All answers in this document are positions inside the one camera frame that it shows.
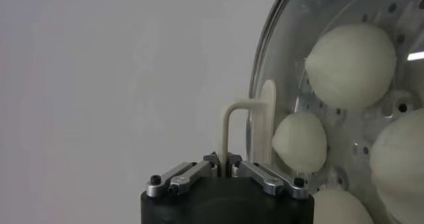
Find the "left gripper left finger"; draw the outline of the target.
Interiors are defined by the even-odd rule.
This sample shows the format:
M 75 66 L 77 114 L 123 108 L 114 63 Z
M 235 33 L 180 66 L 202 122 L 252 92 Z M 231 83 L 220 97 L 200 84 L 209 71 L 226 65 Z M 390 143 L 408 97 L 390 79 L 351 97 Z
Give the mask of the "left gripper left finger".
M 162 175 L 152 175 L 145 192 L 148 197 L 162 197 L 166 193 L 185 194 L 199 179 L 216 178 L 219 172 L 218 156 L 212 152 L 200 162 L 182 162 Z

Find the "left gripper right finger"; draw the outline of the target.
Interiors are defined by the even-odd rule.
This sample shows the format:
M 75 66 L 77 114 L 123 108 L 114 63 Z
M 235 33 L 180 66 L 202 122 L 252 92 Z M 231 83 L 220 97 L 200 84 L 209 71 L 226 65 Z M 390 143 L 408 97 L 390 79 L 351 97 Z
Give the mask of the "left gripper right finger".
M 298 200 L 310 196 L 304 178 L 292 177 L 269 164 L 245 161 L 237 154 L 228 154 L 229 174 L 234 178 L 250 178 L 271 196 L 287 193 Z

